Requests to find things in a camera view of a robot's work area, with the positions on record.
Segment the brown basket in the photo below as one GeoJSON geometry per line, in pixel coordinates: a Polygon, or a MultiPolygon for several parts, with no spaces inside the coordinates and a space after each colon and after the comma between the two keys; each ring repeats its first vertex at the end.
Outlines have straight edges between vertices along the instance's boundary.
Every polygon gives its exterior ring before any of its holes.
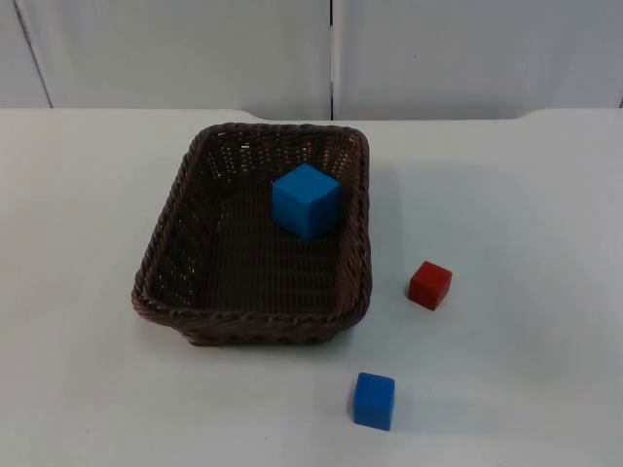
{"type": "Polygon", "coordinates": [[[369,150],[356,129],[225,124],[193,141],[132,290],[195,345],[326,341],[370,303],[369,150]],[[307,162],[342,184],[341,223],[311,242],[272,220],[273,181],[307,162]]]}

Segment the blue cube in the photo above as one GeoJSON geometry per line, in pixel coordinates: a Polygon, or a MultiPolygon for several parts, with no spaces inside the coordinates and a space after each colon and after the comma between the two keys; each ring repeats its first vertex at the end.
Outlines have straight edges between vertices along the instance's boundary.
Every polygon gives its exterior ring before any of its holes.
{"type": "Polygon", "coordinates": [[[311,240],[338,224],[341,196],[337,180],[303,163],[273,183],[273,220],[311,240]]]}
{"type": "Polygon", "coordinates": [[[394,386],[395,381],[391,377],[360,373],[352,401],[353,421],[359,425],[389,431],[394,386]]]}

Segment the cube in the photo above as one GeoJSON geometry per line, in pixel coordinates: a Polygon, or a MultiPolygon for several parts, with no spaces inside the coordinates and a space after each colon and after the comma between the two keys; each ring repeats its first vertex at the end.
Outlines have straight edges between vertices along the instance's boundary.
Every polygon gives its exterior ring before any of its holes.
{"type": "Polygon", "coordinates": [[[360,373],[352,399],[353,421],[389,431],[394,387],[395,381],[391,377],[360,373]]]}
{"type": "Polygon", "coordinates": [[[434,310],[446,297],[451,280],[449,270],[424,261],[409,283],[409,300],[434,310]]]}
{"type": "Polygon", "coordinates": [[[303,163],[273,183],[273,220],[311,240],[338,224],[341,198],[337,180],[303,163]]]}

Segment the basket rim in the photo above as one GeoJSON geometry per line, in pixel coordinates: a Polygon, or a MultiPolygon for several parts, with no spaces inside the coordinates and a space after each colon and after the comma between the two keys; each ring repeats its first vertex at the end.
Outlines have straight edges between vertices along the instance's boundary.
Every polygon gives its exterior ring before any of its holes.
{"type": "MultiPolygon", "coordinates": [[[[338,132],[343,134],[349,134],[359,139],[361,145],[361,157],[359,162],[361,163],[361,174],[359,180],[360,192],[366,199],[368,197],[368,170],[369,170],[369,155],[370,146],[366,136],[358,129],[350,126],[321,126],[314,124],[248,124],[248,123],[225,123],[220,125],[209,126],[200,131],[190,144],[190,147],[182,159],[182,163],[179,167],[177,175],[173,181],[173,185],[166,199],[163,210],[158,218],[156,227],[149,240],[147,249],[143,256],[141,266],[134,277],[134,285],[131,291],[131,302],[133,307],[139,312],[139,314],[148,315],[152,321],[158,321],[158,316],[170,317],[176,316],[183,318],[185,325],[190,325],[193,322],[193,317],[197,319],[198,324],[204,324],[206,320],[219,321],[223,318],[227,318],[228,321],[244,321],[244,322],[271,322],[271,323],[317,323],[317,324],[329,324],[347,321],[349,327],[359,321],[365,314],[367,306],[366,304],[369,298],[363,297],[365,295],[364,281],[366,280],[366,274],[363,272],[359,274],[359,290],[357,298],[353,306],[344,310],[332,310],[331,313],[319,314],[319,313],[304,313],[304,314],[289,314],[289,313],[266,313],[256,312],[251,310],[240,309],[214,309],[214,308],[201,308],[201,307],[187,307],[187,306],[171,306],[159,301],[147,292],[151,289],[153,284],[155,273],[158,269],[158,265],[161,262],[162,254],[164,253],[164,243],[161,241],[163,236],[172,228],[172,220],[176,219],[179,209],[182,206],[182,200],[186,194],[191,177],[193,176],[193,169],[200,161],[200,155],[202,153],[203,145],[214,134],[224,132],[289,132],[289,133],[311,133],[311,132],[338,132]]],[[[365,212],[360,214],[367,217],[368,206],[365,206],[365,212]]],[[[368,235],[368,223],[360,222],[358,228],[359,240],[368,246],[368,252],[370,251],[370,239],[368,235]]],[[[370,255],[367,255],[367,269],[370,271],[368,281],[371,282],[371,259],[370,255]]]]}

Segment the woven texture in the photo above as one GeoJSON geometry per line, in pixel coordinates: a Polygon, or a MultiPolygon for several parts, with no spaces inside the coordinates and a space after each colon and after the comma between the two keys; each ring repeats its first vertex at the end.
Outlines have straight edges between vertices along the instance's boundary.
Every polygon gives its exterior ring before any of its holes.
{"type": "Polygon", "coordinates": [[[368,142],[352,128],[203,130],[136,274],[134,308],[196,345],[331,339],[370,302],[368,171],[368,142]],[[310,242],[271,217],[272,183],[302,162],[343,192],[339,227],[310,242]]]}

